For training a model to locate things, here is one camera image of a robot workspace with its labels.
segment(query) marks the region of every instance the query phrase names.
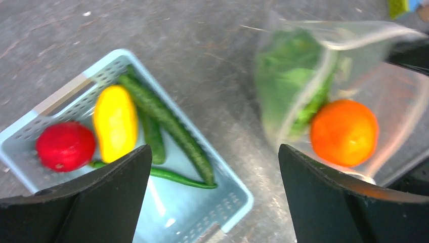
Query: yellow and blue object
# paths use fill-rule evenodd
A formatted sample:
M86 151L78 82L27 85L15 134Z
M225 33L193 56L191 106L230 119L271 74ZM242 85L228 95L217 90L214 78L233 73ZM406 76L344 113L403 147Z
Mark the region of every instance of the yellow and blue object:
M407 13L415 12L419 5L418 0L388 0L389 16L397 19Z

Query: green vegetable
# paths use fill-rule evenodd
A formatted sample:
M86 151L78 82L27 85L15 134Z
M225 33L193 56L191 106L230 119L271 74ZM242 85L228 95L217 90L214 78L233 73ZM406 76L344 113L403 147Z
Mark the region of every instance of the green vegetable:
M165 163L165 149L159 125L140 109L138 109L138 115L143 126L146 144L149 144L152 149L152 163L162 165Z
M182 175L179 175L177 173L174 173L172 171L165 170L165 169L154 168L154 167L152 167L150 169L150 175L154 176L154 177L159 177L159 178L164 178L164 179L167 179L167 180L171 180L171 181L183 184L183 185L197 187L197 188L215 189L215 188L218 187L218 185L216 185L216 184L207 185L207 184L205 184L203 182L191 180L189 178L186 178L186 177L184 177Z
M133 78L123 74L119 76L118 81L129 91L137 107L171 134L204 182L207 185L214 185L213 168L207 155L173 112L150 89Z
M322 46L306 30L277 31L256 57L255 85L266 133L278 137L285 117L295 105L297 96L316 74L322 58ZM314 93L307 105L296 114L287 134L303 133L317 111L327 102L333 73Z
M102 162L101 160L95 159L95 160L89 162L88 165L91 166L92 168L98 169L98 168L101 168L101 167L103 167L103 166L105 166L107 164L104 163L104 162Z

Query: gray tabletop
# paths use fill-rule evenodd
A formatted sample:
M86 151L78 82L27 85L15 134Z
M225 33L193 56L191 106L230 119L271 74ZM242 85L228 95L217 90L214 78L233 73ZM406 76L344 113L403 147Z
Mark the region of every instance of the gray tabletop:
M130 49L256 198L222 242L295 242L252 88L259 32L248 27L261 28L269 9L290 20L388 20L385 0L0 0L0 131L102 56ZM425 29L416 15L400 22ZM20 194L0 164L0 198Z

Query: leafy green vegetable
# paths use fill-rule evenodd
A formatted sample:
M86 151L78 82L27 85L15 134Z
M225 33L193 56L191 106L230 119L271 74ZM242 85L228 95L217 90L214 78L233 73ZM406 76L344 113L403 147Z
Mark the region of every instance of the leafy green vegetable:
M271 42L257 55L255 84L262 122L269 137L279 136L285 116L316 74L322 55L323 47L303 29L274 32ZM327 102L332 78L333 74L330 74L308 104L296 114L296 120L284 136L302 134L315 113Z

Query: tomato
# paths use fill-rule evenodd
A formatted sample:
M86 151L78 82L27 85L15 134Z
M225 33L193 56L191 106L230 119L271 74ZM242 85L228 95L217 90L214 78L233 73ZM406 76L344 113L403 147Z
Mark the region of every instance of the tomato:
M88 164L95 149L92 131L76 121L47 127L36 140L41 164L56 172L70 172Z
M322 159L344 167L357 166L374 153L377 118L361 103L337 100L314 116L310 140L314 152Z

